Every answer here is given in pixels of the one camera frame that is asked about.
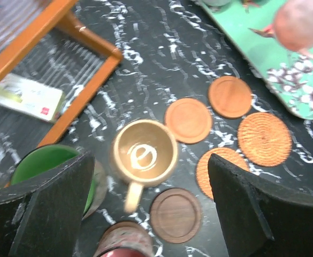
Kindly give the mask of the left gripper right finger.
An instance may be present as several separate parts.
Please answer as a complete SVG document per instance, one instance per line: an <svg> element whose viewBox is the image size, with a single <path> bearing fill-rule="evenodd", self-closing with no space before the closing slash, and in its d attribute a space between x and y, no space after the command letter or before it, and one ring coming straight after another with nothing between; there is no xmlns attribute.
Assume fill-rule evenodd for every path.
<svg viewBox="0 0 313 257"><path fill-rule="evenodd" d="M217 154L209 158L208 175L229 256L313 256L313 195Z"/></svg>

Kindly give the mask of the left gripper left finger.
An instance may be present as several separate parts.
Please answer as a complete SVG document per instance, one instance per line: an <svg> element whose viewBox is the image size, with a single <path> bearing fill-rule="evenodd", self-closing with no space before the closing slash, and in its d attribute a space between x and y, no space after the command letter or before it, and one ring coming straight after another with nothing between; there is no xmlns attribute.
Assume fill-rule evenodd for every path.
<svg viewBox="0 0 313 257"><path fill-rule="evenodd" d="M80 155L0 190L0 256L72 256L95 160Z"/></svg>

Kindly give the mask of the green inside mug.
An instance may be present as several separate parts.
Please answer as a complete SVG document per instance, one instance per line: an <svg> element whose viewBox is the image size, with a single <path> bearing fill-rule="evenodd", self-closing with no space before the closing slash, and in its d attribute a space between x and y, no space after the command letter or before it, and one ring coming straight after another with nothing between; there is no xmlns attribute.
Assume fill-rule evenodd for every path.
<svg viewBox="0 0 313 257"><path fill-rule="evenodd" d="M52 144L38 147L28 153L17 165L8 185L14 185L35 177L84 152L85 149ZM108 191L107 175L98 160L95 160L93 180L85 205L83 219L93 214L104 201Z"/></svg>

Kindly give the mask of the woven rattan coaster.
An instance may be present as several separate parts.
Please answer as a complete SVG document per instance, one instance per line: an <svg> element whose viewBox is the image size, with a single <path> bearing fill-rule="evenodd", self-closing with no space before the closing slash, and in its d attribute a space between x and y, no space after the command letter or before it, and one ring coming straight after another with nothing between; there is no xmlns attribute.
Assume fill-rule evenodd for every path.
<svg viewBox="0 0 313 257"><path fill-rule="evenodd" d="M243 119L237 137L243 154L263 167L282 164L292 150L289 129L281 119L268 112L256 112Z"/></svg>
<svg viewBox="0 0 313 257"><path fill-rule="evenodd" d="M198 161L196 167L196 181L201 191L210 199L213 199L213 193L208 174L208 162L212 154L217 154L229 162L237 165L238 167L249 171L247 162L234 149L227 147L217 147L204 153Z"/></svg>

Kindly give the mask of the dark walnut coaster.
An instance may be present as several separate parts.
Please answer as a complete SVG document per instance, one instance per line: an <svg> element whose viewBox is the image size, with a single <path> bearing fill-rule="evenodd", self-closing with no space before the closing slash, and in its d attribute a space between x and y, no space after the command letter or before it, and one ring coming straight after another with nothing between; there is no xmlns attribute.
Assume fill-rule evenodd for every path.
<svg viewBox="0 0 313 257"><path fill-rule="evenodd" d="M199 231L202 209L190 191L171 188L155 197L150 207L150 223L163 240L181 244L192 239Z"/></svg>

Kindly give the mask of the pink halloween mug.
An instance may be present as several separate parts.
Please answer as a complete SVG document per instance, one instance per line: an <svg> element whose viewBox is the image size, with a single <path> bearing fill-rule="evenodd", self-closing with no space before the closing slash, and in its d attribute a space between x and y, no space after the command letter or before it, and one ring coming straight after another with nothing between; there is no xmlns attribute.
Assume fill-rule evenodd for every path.
<svg viewBox="0 0 313 257"><path fill-rule="evenodd" d="M105 231L94 256L154 256L152 239L137 223L118 222Z"/></svg>

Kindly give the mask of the brown stoneware mug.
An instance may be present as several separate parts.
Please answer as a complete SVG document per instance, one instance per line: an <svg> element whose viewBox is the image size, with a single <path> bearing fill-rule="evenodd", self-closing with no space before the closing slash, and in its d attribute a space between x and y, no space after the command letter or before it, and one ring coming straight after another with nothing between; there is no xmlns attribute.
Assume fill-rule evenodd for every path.
<svg viewBox="0 0 313 257"><path fill-rule="evenodd" d="M166 181L177 165L175 136L160 122L138 119L115 136L110 149L111 170L127 185L124 211L136 211L143 189Z"/></svg>

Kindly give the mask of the light wood coaster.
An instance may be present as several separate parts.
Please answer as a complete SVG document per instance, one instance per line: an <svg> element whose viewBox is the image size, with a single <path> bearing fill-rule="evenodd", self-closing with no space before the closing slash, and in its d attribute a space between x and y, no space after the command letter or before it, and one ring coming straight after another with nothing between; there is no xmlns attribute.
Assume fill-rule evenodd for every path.
<svg viewBox="0 0 313 257"><path fill-rule="evenodd" d="M213 118L206 105L199 100L182 98L170 104L164 122L178 141L194 144L210 133Z"/></svg>
<svg viewBox="0 0 313 257"><path fill-rule="evenodd" d="M213 110L225 118L235 119L251 109L252 92L243 80L225 75L214 80L208 89Z"/></svg>

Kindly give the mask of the green floral tray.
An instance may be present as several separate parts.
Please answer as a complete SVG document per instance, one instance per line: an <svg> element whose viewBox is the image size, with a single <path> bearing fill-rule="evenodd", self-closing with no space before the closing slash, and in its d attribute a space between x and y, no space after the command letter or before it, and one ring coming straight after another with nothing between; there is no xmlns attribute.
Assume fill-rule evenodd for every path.
<svg viewBox="0 0 313 257"><path fill-rule="evenodd" d="M241 1L230 1L222 7L210 7L198 1L284 106L302 119L313 120L313 60L252 32L269 25L283 3L254 1L244 8Z"/></svg>

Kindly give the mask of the pale pink mug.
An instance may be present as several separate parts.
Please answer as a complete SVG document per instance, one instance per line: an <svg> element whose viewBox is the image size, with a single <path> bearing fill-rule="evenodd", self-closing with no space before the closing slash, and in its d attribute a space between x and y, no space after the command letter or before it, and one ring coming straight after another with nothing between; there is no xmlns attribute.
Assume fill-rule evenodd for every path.
<svg viewBox="0 0 313 257"><path fill-rule="evenodd" d="M290 0L273 19L277 41L286 49L313 59L313 0Z"/></svg>

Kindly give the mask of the orange wooden shelf rack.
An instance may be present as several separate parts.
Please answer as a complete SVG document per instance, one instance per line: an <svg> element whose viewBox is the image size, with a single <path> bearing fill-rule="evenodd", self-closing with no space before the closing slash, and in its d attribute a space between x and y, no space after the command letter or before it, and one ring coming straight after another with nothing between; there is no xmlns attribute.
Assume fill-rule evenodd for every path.
<svg viewBox="0 0 313 257"><path fill-rule="evenodd" d="M112 43L83 21L98 1L0 1L0 81L28 58L43 82L64 89L70 101L41 140L56 143L123 59Z"/></svg>

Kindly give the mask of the grey mug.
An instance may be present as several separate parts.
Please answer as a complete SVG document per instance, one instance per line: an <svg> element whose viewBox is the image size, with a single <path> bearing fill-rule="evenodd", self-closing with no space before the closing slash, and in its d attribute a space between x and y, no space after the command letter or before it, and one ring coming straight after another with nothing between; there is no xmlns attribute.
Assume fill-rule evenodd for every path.
<svg viewBox="0 0 313 257"><path fill-rule="evenodd" d="M231 0L202 0L202 2L208 6L221 7L230 3Z"/></svg>

